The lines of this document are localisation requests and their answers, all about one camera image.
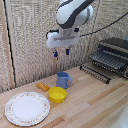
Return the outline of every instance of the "corrugated wall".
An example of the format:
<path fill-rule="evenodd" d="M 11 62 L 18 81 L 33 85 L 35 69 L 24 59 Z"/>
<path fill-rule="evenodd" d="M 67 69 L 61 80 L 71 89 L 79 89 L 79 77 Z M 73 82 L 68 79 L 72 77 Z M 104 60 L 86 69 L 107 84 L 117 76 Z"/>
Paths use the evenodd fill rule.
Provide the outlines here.
<path fill-rule="evenodd" d="M 13 39 L 12 48 L 17 86 L 85 63 L 85 57 L 95 51 L 97 41 L 113 36 L 119 38 L 124 36 L 123 33 L 128 26 L 126 17 L 97 34 L 80 38 L 79 44 L 71 48 L 69 56 L 66 56 L 65 47 L 58 48 L 59 59 L 56 60 L 51 49 L 46 47 L 46 33 L 59 28 L 55 19 L 59 1 L 8 0 L 6 2 L 7 9 L 10 9 L 8 9 L 8 18 L 11 17 L 9 20 L 12 23 L 10 34 Z M 81 34 L 96 31 L 110 24 L 128 9 L 126 0 L 95 0 L 92 6 L 94 8 L 93 19 L 89 24 L 80 27 Z M 56 72 L 54 72 L 55 64 L 58 67 Z"/>
<path fill-rule="evenodd" d="M 12 16 L 14 35 L 13 56 L 17 86 L 39 80 L 52 75 L 55 58 L 52 50 L 46 47 L 46 33 L 58 29 L 55 15 L 60 0 L 9 0 L 6 2 L 8 17 Z M 90 24 L 81 27 L 81 34 L 89 32 L 94 19 Z M 84 52 L 89 37 L 80 39 L 80 43 L 71 49 L 66 56 L 65 47 L 60 48 L 60 64 L 57 71 L 64 71 L 80 65 L 84 61 Z"/>
<path fill-rule="evenodd" d="M 126 12 L 128 12 L 127 0 L 102 0 L 93 31 L 97 31 L 116 21 Z M 90 41 L 87 57 L 95 52 L 98 41 L 111 37 L 125 39 L 127 31 L 128 15 L 121 19 L 119 22 L 113 24 L 112 26 L 100 32 L 97 32 L 96 34 L 93 34 Z"/>
<path fill-rule="evenodd" d="M 8 47 L 5 14 L 2 0 L 0 0 L 0 93 L 14 87 L 10 60 L 10 49 Z"/>

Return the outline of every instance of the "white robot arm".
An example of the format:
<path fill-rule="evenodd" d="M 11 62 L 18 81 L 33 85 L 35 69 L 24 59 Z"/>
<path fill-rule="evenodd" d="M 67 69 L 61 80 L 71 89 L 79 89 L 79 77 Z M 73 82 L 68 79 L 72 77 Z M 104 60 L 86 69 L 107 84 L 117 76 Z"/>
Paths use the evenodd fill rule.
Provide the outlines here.
<path fill-rule="evenodd" d="M 49 48 L 70 46 L 79 42 L 79 28 L 91 21 L 94 0 L 60 0 L 56 21 L 61 30 L 50 30 L 46 37 Z"/>

